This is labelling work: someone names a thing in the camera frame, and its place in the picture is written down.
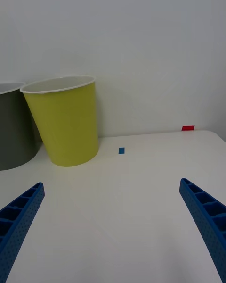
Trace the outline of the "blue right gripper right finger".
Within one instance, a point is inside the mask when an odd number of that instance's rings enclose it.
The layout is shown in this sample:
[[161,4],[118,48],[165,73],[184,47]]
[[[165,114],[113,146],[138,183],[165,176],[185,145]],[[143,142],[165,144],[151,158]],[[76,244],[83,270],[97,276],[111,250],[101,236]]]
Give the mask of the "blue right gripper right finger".
[[226,207],[200,187],[183,178],[183,198],[210,253],[222,282],[226,281]]

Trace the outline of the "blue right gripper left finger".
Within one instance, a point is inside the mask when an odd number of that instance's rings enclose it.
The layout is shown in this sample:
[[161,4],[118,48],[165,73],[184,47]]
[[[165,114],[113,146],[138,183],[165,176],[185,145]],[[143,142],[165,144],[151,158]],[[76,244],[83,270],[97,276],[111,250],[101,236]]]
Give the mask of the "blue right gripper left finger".
[[44,197],[38,182],[0,211],[0,282],[6,282]]

